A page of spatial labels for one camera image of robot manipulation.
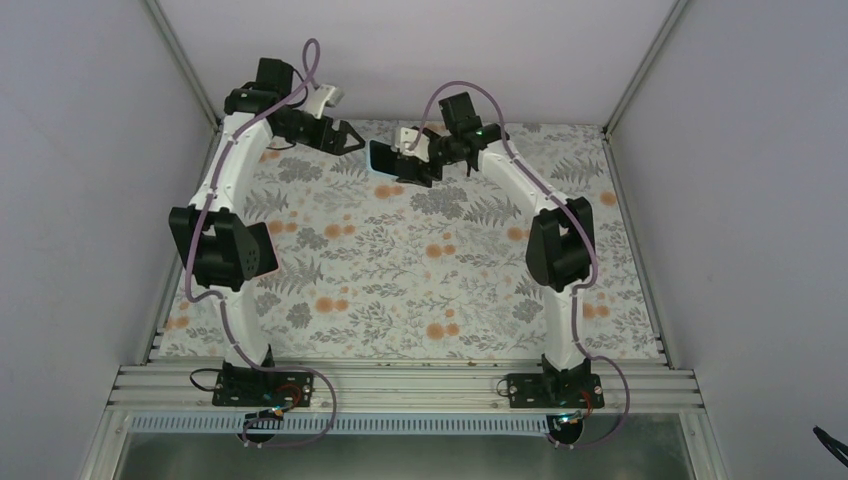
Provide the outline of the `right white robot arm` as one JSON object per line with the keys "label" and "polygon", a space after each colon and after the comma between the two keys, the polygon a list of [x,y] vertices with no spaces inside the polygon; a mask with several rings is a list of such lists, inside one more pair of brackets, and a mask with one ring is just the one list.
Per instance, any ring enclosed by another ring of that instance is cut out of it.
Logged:
{"label": "right white robot arm", "polygon": [[497,185],[531,219],[525,263],[541,288],[546,335],[540,373],[507,380],[512,407],[602,407],[603,388],[580,343],[581,292],[598,273],[590,202],[566,198],[544,180],[518,154],[503,122],[482,121],[469,94],[443,99],[439,109],[446,133],[425,125],[395,131],[393,175],[402,183],[429,187],[446,166],[463,163]]}

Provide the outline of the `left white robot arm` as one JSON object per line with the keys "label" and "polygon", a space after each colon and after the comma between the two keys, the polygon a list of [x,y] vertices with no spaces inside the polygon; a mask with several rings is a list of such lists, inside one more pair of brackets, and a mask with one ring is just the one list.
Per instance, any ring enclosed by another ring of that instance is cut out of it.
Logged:
{"label": "left white robot arm", "polygon": [[254,171],[274,138],[334,156],[365,145],[348,122],[336,122],[325,112],[343,98],[342,89],[318,85],[312,74],[305,69],[299,77],[282,60],[260,59],[254,80],[224,101],[220,142],[200,187],[187,206],[169,213],[186,298],[217,301],[229,345],[209,389],[216,406],[258,407],[281,415],[311,401],[314,372],[276,366],[260,328],[254,283],[281,262],[268,224],[247,225],[242,216]]}

